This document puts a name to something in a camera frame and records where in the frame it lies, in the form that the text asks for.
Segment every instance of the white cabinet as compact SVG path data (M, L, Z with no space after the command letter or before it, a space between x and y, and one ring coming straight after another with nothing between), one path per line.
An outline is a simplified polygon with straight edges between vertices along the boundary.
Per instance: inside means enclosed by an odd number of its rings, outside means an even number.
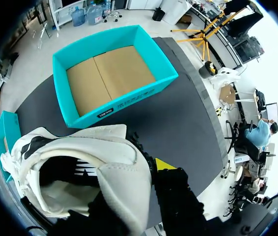
M161 4L161 9L165 12L162 20L170 25L176 25L191 6L186 0L164 0Z
M155 10L155 8L158 8L161 5L161 3L162 0L148 0L144 9Z
M144 9L148 0L129 0L128 9Z
M145 9L145 10L155 10L159 7L162 0L129 0L128 9Z

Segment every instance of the black mat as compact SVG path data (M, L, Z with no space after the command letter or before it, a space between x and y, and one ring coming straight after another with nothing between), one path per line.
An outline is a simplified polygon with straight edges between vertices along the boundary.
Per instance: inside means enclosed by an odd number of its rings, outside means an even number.
M177 57L180 54L185 56L183 51L173 39L154 40L173 64L179 77L162 92L112 114L94 126L126 124L129 129L138 133L140 143L151 156L184 168L189 175L191 189L199 195L219 174L225 161L226 147L224 144L225 150L221 148L224 142L221 126L207 91L204 88L202 92L197 91L198 85L191 79L192 76L197 76L201 83L199 86L203 86L197 71L188 60L181 63ZM77 131L67 128L64 123L53 76L29 95L16 113L22 135L40 126L57 136ZM152 190L148 227L159 222L160 210Z

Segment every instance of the blue shirt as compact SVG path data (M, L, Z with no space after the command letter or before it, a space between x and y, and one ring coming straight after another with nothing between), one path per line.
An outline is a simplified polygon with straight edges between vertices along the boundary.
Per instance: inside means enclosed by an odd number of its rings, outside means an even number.
M257 128L253 129L251 132L249 132L249 129L245 130L245 137L257 148L266 146L271 137L270 127L266 122L260 120Z

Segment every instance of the black chair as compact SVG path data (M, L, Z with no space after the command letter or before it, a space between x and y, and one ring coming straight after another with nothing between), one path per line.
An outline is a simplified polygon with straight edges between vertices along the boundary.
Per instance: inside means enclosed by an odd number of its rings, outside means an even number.
M228 120L226 121L226 124L229 125L230 129L231 129L231 134L232 134L232 137L224 137L224 139L231 139L231 144L229 146L229 149L227 151L227 154L229 154L229 152L231 151L232 147L234 146L235 142L237 139L240 139L244 136L244 132L246 130L246 128L248 128L248 125L247 123L244 121L241 125L240 125L240 128L239 128L239 134L238 136L237 135L237 132L235 131L235 128L232 127L231 125L231 122L229 122ZM256 127L252 121L250 122L250 125L249 125L249 132L252 131L252 129Z
M236 153L248 155L254 162L259 161L259 149L247 138L236 140L234 149Z

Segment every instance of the yellow sticker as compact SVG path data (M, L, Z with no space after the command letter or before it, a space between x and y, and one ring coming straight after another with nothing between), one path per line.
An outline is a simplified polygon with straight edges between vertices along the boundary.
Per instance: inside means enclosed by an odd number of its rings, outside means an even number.
M160 170L164 170L164 169L168 169L168 170L174 170L176 169L175 167L169 165L168 163L158 159L158 158L155 158L155 161L157 163L157 169L158 171Z

